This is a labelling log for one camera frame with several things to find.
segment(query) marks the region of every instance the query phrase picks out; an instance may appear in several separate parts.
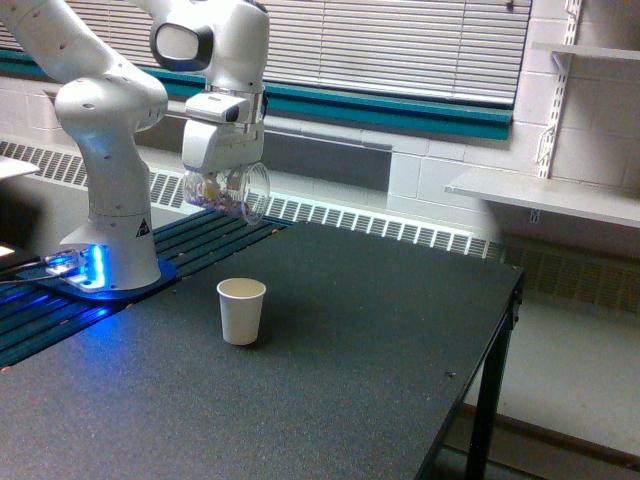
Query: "cinder block wall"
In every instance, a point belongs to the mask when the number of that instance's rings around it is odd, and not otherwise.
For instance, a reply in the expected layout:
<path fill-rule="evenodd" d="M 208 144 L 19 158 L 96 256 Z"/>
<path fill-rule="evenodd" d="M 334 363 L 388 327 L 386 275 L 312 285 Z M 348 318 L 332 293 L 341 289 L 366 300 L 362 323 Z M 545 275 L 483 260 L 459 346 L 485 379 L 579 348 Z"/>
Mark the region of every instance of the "cinder block wall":
<path fill-rule="evenodd" d="M 543 213 L 529 223 L 529 211 L 444 192 L 447 183 L 473 168 L 515 170 L 534 175 L 538 138 L 544 131 L 556 82 L 549 52 L 534 41 L 561 42 L 564 1 L 535 0 L 509 140 L 487 141 L 428 132 L 376 131 L 365 125 L 336 125 L 309 119 L 267 117 L 267 128 L 286 135 L 392 150 L 388 195 L 353 185 L 276 173 L 274 189 L 311 198 L 386 209 L 498 238 L 518 234 L 608 254 L 640 258 L 637 230 Z M 634 0 L 584 0 L 579 43 L 640 49 L 640 6 Z M 60 129 L 45 92 L 53 84 L 0 78 L 0 134 L 72 144 Z M 640 63 L 575 59 L 555 177 L 603 187 L 640 191 Z M 291 152 L 304 162 L 304 152 Z"/>

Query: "white shelf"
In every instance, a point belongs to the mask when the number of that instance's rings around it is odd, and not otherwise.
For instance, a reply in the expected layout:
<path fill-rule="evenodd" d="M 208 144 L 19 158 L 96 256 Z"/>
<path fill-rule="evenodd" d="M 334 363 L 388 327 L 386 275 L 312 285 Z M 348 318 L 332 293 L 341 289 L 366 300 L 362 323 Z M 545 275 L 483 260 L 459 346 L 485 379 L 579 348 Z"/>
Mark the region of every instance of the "white shelf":
<path fill-rule="evenodd" d="M 585 47 L 581 45 L 544 42 L 533 42 L 532 47 L 535 50 L 549 50 L 554 53 L 576 55 L 586 58 L 640 61 L 640 51 L 637 50 L 619 50 L 615 48 Z"/>
<path fill-rule="evenodd" d="M 29 175 L 39 170 L 38 167 L 22 160 L 14 160 L 13 158 L 3 157 L 0 155 L 0 180 L 19 175 Z"/>
<path fill-rule="evenodd" d="M 474 168 L 445 187 L 449 193 L 640 228 L 640 193 Z"/>

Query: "white paper cup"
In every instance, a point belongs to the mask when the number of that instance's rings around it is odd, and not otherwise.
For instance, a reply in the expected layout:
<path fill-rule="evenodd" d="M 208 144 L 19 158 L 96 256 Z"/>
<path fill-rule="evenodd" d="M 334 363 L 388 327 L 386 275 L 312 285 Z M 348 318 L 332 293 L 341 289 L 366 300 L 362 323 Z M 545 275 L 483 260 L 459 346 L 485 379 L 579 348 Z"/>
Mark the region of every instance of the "white paper cup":
<path fill-rule="evenodd" d="M 220 282 L 217 289 L 224 341 L 233 345 L 255 342 L 267 287 L 250 278 L 229 278 Z"/>

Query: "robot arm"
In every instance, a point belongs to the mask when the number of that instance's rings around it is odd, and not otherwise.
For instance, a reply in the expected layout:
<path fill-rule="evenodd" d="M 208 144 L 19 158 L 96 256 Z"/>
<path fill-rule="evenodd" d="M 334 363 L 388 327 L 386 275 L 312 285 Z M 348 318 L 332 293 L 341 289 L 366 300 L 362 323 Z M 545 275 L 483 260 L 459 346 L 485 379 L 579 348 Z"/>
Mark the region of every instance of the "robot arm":
<path fill-rule="evenodd" d="M 153 283 L 160 271 L 149 234 L 149 171 L 133 135 L 164 115 L 164 87 L 102 42 L 63 0 L 0 0 L 0 20 L 49 76 L 66 83 L 56 114 L 84 158 L 89 218 L 61 243 L 95 254 L 82 275 L 67 280 L 88 292 Z"/>
<path fill-rule="evenodd" d="M 219 199 L 220 188 L 207 186 L 220 187 L 220 172 L 255 166 L 262 156 L 268 15 L 253 0 L 131 3 L 154 18 L 150 42 L 158 62 L 206 78 L 206 91 L 186 104 L 183 163 L 189 172 L 185 185 L 199 192 L 192 200 L 215 205 L 206 197 Z M 150 235 L 148 168 L 133 136 L 165 114 L 164 87 L 102 42 L 63 0 L 0 0 L 0 20 L 49 76 L 66 83 L 56 97 L 56 114 L 84 157 L 89 218 L 61 243 L 90 252 L 90 268 L 66 280 L 88 292 L 155 282 L 160 271 Z M 243 191 L 249 182 L 240 183 L 237 190 Z M 240 197 L 233 201 L 246 217 L 248 202 L 244 193 Z"/>
<path fill-rule="evenodd" d="M 132 3 L 154 17 L 150 44 L 158 63 L 206 78 L 206 91 L 186 102 L 182 160 L 188 171 L 185 198 L 207 204 L 190 194 L 194 180 L 205 184 L 262 156 L 268 14 L 253 0 Z"/>

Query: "window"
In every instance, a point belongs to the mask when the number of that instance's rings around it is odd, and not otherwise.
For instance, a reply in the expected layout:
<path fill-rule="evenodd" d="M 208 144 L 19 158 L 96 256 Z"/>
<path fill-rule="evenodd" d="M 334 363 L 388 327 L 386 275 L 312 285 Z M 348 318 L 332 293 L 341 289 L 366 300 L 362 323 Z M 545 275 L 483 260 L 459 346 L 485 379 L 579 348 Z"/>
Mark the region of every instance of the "window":
<path fill-rule="evenodd" d="M 532 0 L 261 0 L 273 82 L 478 104 L 513 104 Z M 141 66 L 151 19 L 125 0 L 67 0 Z M 19 49 L 0 31 L 0 47 Z"/>

